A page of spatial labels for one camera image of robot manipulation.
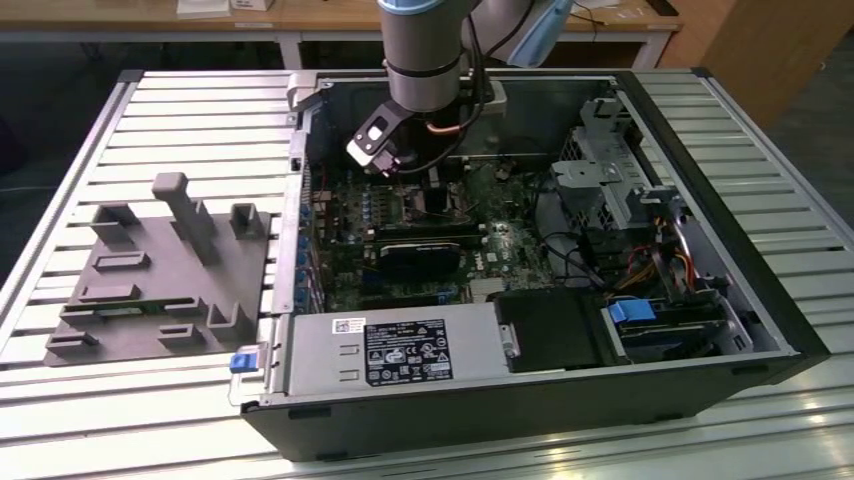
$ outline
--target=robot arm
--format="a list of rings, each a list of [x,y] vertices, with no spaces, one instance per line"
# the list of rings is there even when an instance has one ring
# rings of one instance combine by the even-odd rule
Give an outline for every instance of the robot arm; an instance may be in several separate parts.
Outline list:
[[[476,56],[521,67],[537,66],[563,31],[572,0],[377,2],[392,100],[373,112],[347,151],[364,168],[389,175],[399,165],[393,149],[387,148],[397,127],[415,115],[445,109],[459,96],[460,45],[475,50],[476,42],[487,49],[473,52]],[[464,129],[456,131],[461,137]]]

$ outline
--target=blue drive latch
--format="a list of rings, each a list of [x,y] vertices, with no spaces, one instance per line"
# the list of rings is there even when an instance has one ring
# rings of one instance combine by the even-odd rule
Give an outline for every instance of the blue drive latch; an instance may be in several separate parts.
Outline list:
[[[648,300],[618,300],[608,306],[614,323],[655,320],[655,310]]]
[[[231,373],[239,374],[257,372],[257,359],[264,351],[265,349],[261,345],[245,345],[240,347],[236,353],[231,356],[231,361],[228,362],[228,370]]]

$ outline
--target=motherboard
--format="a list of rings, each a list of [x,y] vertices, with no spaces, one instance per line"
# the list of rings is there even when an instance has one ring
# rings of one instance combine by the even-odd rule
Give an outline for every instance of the motherboard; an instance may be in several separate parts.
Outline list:
[[[499,160],[464,170],[439,188],[349,173],[320,191],[327,311],[476,303],[553,285],[528,219],[533,173]]]

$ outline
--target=aluminum extrusion table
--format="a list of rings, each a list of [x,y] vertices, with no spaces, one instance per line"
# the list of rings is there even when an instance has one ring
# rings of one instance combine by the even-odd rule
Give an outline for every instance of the aluminum extrusion table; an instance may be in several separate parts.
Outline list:
[[[280,210],[292,184],[288,78],[281,71],[150,72],[117,84],[0,292],[0,478],[850,475],[854,235],[718,83],[686,71],[639,78],[834,353],[787,382],[672,422],[293,464],[229,404],[229,355],[42,367],[96,240],[86,224],[98,203],[129,202],[137,216],[167,214],[148,182],[180,170],[212,213],[236,202]],[[267,286],[273,274],[271,262]],[[269,305],[265,290],[261,313]]]

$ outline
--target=table leg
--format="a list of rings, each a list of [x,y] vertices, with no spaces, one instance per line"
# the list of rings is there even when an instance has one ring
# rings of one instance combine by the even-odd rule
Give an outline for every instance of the table leg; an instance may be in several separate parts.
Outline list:
[[[287,70],[301,70],[303,68],[303,57],[299,53],[300,41],[301,36],[299,32],[281,33],[277,35],[281,61]]]
[[[636,69],[652,69],[658,66],[658,61],[664,53],[664,47],[670,40],[672,32],[650,32],[647,34],[646,42],[638,51],[635,63],[631,68]]]

